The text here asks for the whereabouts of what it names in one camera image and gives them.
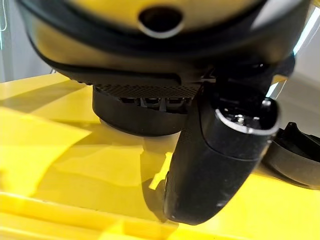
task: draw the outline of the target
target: circular hole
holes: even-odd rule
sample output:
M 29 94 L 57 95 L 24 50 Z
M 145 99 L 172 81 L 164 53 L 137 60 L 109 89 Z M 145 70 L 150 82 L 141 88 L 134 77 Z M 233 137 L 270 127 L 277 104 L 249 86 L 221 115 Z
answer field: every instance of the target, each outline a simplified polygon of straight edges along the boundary
M 183 15 L 171 7 L 152 7 L 139 15 L 140 29 L 155 38 L 169 38 L 182 29 Z

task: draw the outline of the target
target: yellow surface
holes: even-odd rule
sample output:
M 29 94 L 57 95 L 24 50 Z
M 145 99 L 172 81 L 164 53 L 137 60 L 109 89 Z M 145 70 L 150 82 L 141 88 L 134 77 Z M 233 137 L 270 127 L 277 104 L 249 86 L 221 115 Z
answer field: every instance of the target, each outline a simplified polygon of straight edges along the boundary
M 320 8 L 320 0 L 313 0 L 313 4 L 314 4 L 316 7 Z
M 52 74 L 0 84 L 1 240 L 319 240 L 320 192 L 259 167 L 211 220 L 162 212 L 178 134 L 101 124 L 92 89 Z

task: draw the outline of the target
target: yellow platform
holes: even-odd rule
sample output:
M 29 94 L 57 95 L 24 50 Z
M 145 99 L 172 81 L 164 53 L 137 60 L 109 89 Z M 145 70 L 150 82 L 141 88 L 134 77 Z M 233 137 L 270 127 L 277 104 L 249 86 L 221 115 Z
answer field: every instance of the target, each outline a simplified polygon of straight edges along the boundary
M 101 124 L 92 88 L 60 74 L 0 84 L 1 240 L 320 240 L 320 191 L 263 167 L 211 220 L 162 212 L 178 134 Z

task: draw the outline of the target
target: black plastic housing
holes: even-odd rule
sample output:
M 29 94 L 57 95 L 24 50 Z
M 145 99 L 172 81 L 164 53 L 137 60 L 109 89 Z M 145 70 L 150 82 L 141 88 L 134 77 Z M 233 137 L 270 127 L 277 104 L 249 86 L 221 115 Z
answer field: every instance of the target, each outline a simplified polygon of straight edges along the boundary
M 120 99 L 93 88 L 92 107 L 101 120 L 111 126 L 139 136 L 163 136 L 179 132 L 187 114 L 170 113 L 141 107 L 143 99 L 124 104 Z
M 57 72 L 94 85 L 106 99 L 110 96 L 118 100 L 134 98 L 134 101 L 158 98 L 167 102 L 172 98 L 193 99 L 204 81 L 215 81 L 211 72 L 217 67 L 273 65 L 287 58 L 304 27 L 310 0 L 281 0 L 281 4 L 279 0 L 264 0 L 218 26 L 167 39 L 154 39 L 97 21 L 94 15 L 79 11 L 66 0 L 16 2 L 34 49 Z M 271 81 L 263 81 L 257 78 L 252 84 L 267 89 Z M 106 109 L 115 106 L 110 101 L 108 107 L 107 102 L 94 100 L 99 117 L 130 130 L 128 121 L 98 109 L 98 106 Z M 170 130 L 163 132 L 162 128 L 154 128 L 153 132 L 151 127 L 155 126 L 151 124 L 146 133 L 154 136 L 173 133 L 173 129 L 179 132 L 181 119 L 185 118 L 181 115 L 187 113 L 173 105 L 161 112 L 146 105 L 122 103 L 118 107 L 123 107 L 120 112 L 128 112 L 126 119 L 132 118 L 129 113 L 143 112 L 143 116 L 148 116 L 150 112 L 161 116 L 156 122 L 171 123 L 167 126 Z M 137 129 L 144 129 L 144 121 L 130 130 L 133 134 L 143 134 L 144 131 Z
M 290 183 L 320 188 L 320 138 L 301 132 L 294 122 L 280 129 L 263 163 Z
M 190 225 L 217 214 L 234 196 L 267 152 L 279 129 L 279 109 L 272 99 L 268 118 L 259 129 L 226 119 L 212 103 L 212 92 L 201 91 L 192 103 L 167 174 L 164 213 Z

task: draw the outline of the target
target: textured grille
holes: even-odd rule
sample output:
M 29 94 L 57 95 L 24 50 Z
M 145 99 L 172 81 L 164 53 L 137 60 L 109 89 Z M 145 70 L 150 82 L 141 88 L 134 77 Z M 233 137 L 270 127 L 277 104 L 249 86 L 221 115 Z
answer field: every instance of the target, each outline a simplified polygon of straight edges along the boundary
M 99 85 L 100 90 L 118 98 L 193 98 L 199 85 L 185 86 L 141 86 Z

